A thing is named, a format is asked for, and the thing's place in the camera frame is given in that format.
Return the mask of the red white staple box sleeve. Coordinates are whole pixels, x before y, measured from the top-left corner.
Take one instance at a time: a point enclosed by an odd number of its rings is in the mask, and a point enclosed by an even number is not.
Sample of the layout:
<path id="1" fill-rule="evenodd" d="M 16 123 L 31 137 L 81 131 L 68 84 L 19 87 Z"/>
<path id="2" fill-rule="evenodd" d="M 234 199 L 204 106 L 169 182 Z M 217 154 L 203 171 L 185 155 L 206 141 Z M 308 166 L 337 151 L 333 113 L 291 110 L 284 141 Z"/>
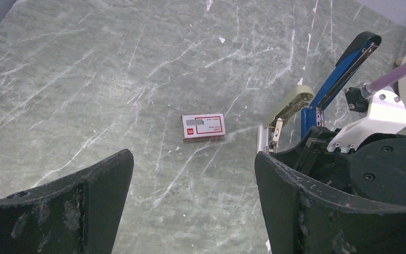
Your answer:
<path id="1" fill-rule="evenodd" d="M 222 137 L 226 134 L 222 113 L 182 115 L 184 139 Z"/>

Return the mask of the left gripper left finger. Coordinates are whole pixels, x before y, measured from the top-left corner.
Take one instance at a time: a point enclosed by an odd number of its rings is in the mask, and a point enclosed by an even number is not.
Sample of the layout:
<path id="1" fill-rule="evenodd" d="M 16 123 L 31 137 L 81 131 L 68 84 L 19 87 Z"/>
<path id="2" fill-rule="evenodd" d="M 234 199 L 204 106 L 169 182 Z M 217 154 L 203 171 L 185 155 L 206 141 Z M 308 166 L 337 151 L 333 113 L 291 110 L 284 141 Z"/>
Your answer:
<path id="1" fill-rule="evenodd" d="M 134 168 L 128 149 L 0 198 L 0 253 L 111 253 Z"/>

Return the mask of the beige white small stapler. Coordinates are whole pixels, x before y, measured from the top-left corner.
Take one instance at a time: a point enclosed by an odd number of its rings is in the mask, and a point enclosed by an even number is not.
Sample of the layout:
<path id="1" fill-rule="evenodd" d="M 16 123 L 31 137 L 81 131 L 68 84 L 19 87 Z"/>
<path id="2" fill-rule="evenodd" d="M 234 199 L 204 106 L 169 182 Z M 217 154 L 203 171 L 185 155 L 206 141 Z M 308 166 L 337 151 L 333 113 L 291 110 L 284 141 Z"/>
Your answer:
<path id="1" fill-rule="evenodd" d="M 308 106 L 314 96 L 311 87 L 299 85 L 279 100 L 275 108 L 258 127 L 256 152 L 276 153 L 282 128 L 289 119 Z"/>

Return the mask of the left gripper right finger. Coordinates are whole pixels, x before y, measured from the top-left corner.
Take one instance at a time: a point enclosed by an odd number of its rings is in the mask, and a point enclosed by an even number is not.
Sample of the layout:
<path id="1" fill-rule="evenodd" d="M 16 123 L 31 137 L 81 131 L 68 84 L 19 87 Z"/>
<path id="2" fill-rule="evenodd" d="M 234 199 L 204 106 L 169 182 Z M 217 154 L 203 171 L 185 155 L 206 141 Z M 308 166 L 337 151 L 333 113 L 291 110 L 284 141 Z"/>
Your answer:
<path id="1" fill-rule="evenodd" d="M 273 253 L 406 253 L 406 206 L 342 192 L 264 152 L 254 170 Z"/>

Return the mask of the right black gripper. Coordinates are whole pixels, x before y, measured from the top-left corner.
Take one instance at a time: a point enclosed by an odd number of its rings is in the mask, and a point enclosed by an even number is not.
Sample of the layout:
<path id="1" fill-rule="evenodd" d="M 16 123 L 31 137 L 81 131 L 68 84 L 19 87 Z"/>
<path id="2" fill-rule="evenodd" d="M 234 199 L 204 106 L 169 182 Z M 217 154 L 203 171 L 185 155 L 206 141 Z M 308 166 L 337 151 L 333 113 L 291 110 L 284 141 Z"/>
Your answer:
<path id="1" fill-rule="evenodd" d="M 329 152 L 338 132 L 312 127 L 295 147 L 273 157 L 342 192 L 406 206 L 406 135 L 376 133 L 352 151 Z"/>

